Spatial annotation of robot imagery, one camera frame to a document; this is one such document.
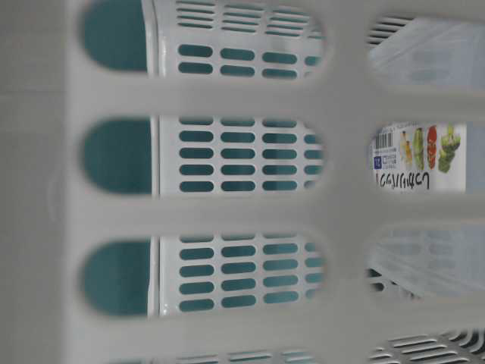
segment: green vegetable image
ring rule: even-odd
[[[440,159],[438,160],[438,169],[443,173],[448,173],[455,158],[455,150],[460,147],[460,136],[455,134],[455,128],[448,126],[448,133],[441,137]]]
[[[424,169],[424,147],[423,147],[423,129],[418,128],[415,131],[415,136],[412,140],[413,154],[415,155],[416,167],[420,170]]]

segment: teal surface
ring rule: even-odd
[[[103,190],[150,194],[149,118],[117,118],[100,123],[85,139],[83,164],[89,179]]]
[[[87,53],[112,70],[146,72],[145,37],[140,0],[104,0],[83,18]]]
[[[88,134],[83,164],[89,179],[112,193],[151,193],[148,118],[112,119]],[[149,241],[113,244],[87,262],[83,286],[95,308],[109,315],[145,315]]]
[[[89,258],[83,289],[89,302],[108,315],[146,315],[149,240],[113,243]]]

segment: product label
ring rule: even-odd
[[[378,188],[406,191],[466,189],[465,124],[396,123],[371,144]]]

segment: vegetable illustration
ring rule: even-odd
[[[412,167],[412,152],[411,152],[411,147],[409,146],[409,141],[406,140],[406,146],[405,146],[405,152],[406,152],[406,169],[409,171]]]
[[[399,154],[401,155],[401,160],[406,159],[406,132],[403,131],[401,134],[401,140],[399,141]]]
[[[460,136],[455,134],[455,128],[448,125],[447,134],[441,137],[440,159],[438,169],[443,173],[448,173],[452,160],[455,158],[455,151],[460,147]]]
[[[415,130],[415,136],[412,140],[412,148],[415,155],[416,168],[424,169],[424,147],[423,147],[423,128]]]
[[[427,130],[427,164],[430,169],[434,168],[437,161],[437,129],[433,125]]]

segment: barcode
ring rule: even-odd
[[[376,149],[390,148],[393,146],[393,134],[378,134],[376,137]]]

